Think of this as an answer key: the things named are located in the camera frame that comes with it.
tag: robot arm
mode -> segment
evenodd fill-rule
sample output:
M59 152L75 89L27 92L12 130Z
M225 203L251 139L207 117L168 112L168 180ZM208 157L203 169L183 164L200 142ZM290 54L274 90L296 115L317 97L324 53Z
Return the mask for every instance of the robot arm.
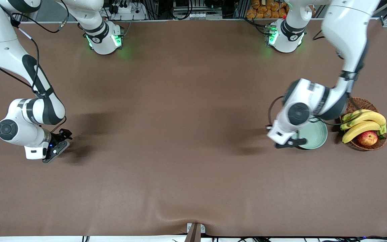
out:
M5 8L11 2L16 4ZM32 6L40 5L39 0L28 3ZM11 102L6 117L0 121L0 138L11 144L24 146L27 159L42 159L48 163L69 146L65 139L69 138L70 133L67 130L60 134L52 134L39 124L58 124L65 116L65 107L55 94L41 66L37 67L37 60L19 43L11 26L10 17L1 6L7 12L21 10L19 1L0 1L0 68L26 79L33 87L36 98L19 98Z
M99 13L103 0L64 0L72 16L78 20L89 45L100 55L122 48L123 29L111 21L104 21Z
M304 30L309 23L312 12L309 5L326 5L331 0L285 0L290 11L286 19L279 19L271 26L275 26L273 37L268 44L276 50L289 53L294 51L304 37Z
M344 65L333 88L306 79L293 82L284 96L268 137L277 147L296 146L292 135L312 117L338 118L345 110L354 82L367 53L367 25L379 0L333 0L322 23L322 32L344 56Z
M110 54L121 47L121 29L103 21L98 10L103 0L65 0L69 12L80 22L90 46L98 54ZM54 134L40 124L55 125L65 117L65 107L55 94L37 60L19 43L12 27L11 13L37 11L41 0L0 0L0 68L26 79L36 98L19 98L11 102L6 117L0 121L0 138L25 147L27 159L50 162L65 150L71 132L61 129ZM19 29L31 40L32 38Z

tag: green led light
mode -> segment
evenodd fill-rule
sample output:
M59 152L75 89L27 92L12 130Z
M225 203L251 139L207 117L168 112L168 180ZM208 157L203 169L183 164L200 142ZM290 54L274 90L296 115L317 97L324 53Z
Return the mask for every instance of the green led light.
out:
M92 48L92 43L90 42L89 36L86 35L86 39L89 42L89 46Z
M269 41L269 43L270 43L270 44L275 44L275 40L277 39L277 37L278 37L278 31L276 30L276 31L274 32L274 34L270 35L270 41Z
M121 46L121 38L119 36L112 35L113 42L116 46Z

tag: bread roll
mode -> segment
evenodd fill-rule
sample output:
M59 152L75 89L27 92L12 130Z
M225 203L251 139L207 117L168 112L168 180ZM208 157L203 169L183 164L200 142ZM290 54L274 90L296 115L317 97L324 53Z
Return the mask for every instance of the bread roll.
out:
M278 11L271 11L271 18L278 18Z
M285 15L286 15L286 11L284 8L278 10L278 17L279 18L283 18L283 16L285 16Z
M246 13L246 18L255 18L255 17L256 17L256 10L249 9Z
M267 8L270 9L271 11L277 11L279 6L280 4L273 0L267 1Z
M267 12L267 7L266 6L260 6L259 8L258 8L258 13L262 13L262 14L264 14L264 13L266 13Z
M254 8L254 9L258 9L261 6L261 2L259 0L252 0L250 2L250 4L252 5L252 8Z
M266 13L264 13L264 18L271 18L271 10L268 9Z

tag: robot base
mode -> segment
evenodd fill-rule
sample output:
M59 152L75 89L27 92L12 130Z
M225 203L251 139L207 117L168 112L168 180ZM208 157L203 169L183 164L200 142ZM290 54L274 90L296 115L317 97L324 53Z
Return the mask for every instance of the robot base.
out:
M125 30L111 21L106 21L106 24L109 26L109 33L102 39L101 43L94 42L94 37L91 37L91 40L88 35L85 35L85 38L89 41L90 48L100 55L111 54L117 49L122 49L123 46Z
M265 43L267 46L273 47L279 52L290 53L301 44L304 33L300 37L293 35L293 37L296 38L295 41L289 41L288 38L282 34L282 22L283 20L279 19L271 23L269 26L265 26L265 32L270 34L265 36Z

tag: black cable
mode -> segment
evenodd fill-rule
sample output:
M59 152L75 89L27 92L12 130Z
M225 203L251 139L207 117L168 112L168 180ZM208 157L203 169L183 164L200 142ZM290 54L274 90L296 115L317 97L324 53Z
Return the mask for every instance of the black cable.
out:
M253 22L253 25L255 26L256 30L258 30L258 32L260 32L261 34L264 34L264 35L267 35L266 33L262 32L259 27L257 26L257 24L255 23L255 20L253 20L252 18L252 22Z
M107 13L107 9L105 9L105 8L103 8L104 9L104 11L105 11L105 14L107 15L107 20L110 20L110 16L109 16L109 14Z
M82 242L88 242L90 239L90 236L82 236Z
M274 104L280 99L280 98L283 98L284 96L280 96L276 99L274 99L274 101L270 104L270 107L268 108L268 122L269 124L273 124L273 122L271 122L271 111L273 110L273 106Z
M23 84L25 84L26 86L28 86L29 88L31 88L31 86L30 86L28 83L26 83L26 82L20 80L19 78L15 77L14 75L11 75L10 73L8 73L6 70L2 69L1 67L0 67L0 71L4 72L5 74L11 76L12 78L16 79L17 81L20 81L21 83L23 83Z
M190 3L190 11L189 11L189 4L187 5L187 14L185 17L183 18L178 18L178 17L175 17L172 13L171 13L171 6L170 6L170 3L172 3L173 1L172 0L169 0L167 2L167 13L174 19L176 20L184 20L186 18L188 18L190 16L190 14L192 13L192 10L194 9L194 4L192 3L192 0L189 0L189 3Z
M141 2L138 2L138 1L135 2L135 3L137 3L136 6L135 6L136 11L137 11L138 8L139 8L139 7L138 7L138 3L140 3L140 5L141 5L141 11L143 12L144 16L146 16L146 13L144 12L143 6L144 6L144 8L146 9L146 12L152 13L151 17L152 17L154 20L156 20L156 18L155 18L155 14L156 14L156 13L151 12L151 11L146 7L145 4L142 4Z
M146 8L146 11L148 13L152 14L152 17L154 20L156 20L156 18L159 18L159 15L157 13L151 11L149 8L147 8L146 4L143 4L143 6L144 6L144 8Z
M248 18L245 18L245 17L236 17L236 18L243 19L243 20L245 20L247 23L250 23L251 25L254 25L254 26L263 27L263 28L265 27L265 25L256 24L256 23L250 21Z
M62 23L60 24L60 27L56 30L56 31L51 31L49 29L47 29L46 27L42 26L41 24L39 24L37 21L33 20L32 18L28 17L27 15L23 14L23 13L13 13L12 15L20 15L22 17L25 17L27 18L28 20L31 20L32 22L36 23L38 26L42 27L44 30L46 30L47 32L51 32L51 33L58 33L62 28L63 26L65 26L65 24L67 23L68 21L68 18L70 17L70 12L68 11L68 7L66 6L66 4L63 2L63 0L60 0L60 2L63 4L63 6L65 6L65 9L67 10L67 16L66 18L62 21Z
M37 69L35 70L34 78L32 79L32 85L31 85L31 90L32 90L32 92L35 93L34 86L35 86L35 83L37 81L38 70L40 68L40 49L38 49L38 45L33 38L31 38L31 41L32 41L32 43L34 43L35 48L37 49Z
M320 30L315 36L313 36L313 38L311 40L318 40L321 38L325 38L325 36L317 37L321 32L322 32L322 30Z
M1 8L4 12L6 12L6 14L8 14L8 16L10 16L11 19L14 19L14 18L13 18L13 15L12 15L9 11L7 11L1 4L0 4L0 8Z
M353 100L352 100L352 98L350 97L350 95L349 95L349 101L352 102L352 105L355 106L357 110L361 110L361 108L353 102ZM349 120L346 120L346 121L344 121L344 122L342 122L342 123L339 123L339 124L330 124L330 123L325 122L323 119L318 118L318 117L315 117L315 118L317 118L316 121L310 121L310 123L316 123L316 122L321 121L321 122L323 122L324 124L329 125L329 126L338 126L338 125L346 124L346 123L348 123L348 122L352 122L353 120L359 118L359 116L361 116L361 115L362 115L362 113L359 113L356 117L354 117L354 118L352 118L352 119L349 119Z
M58 126L56 126L52 131L51 133L55 132L60 126L62 126L66 121L67 121L67 117L64 116L63 117L65 120L63 120L63 122L61 122L60 124L58 124Z

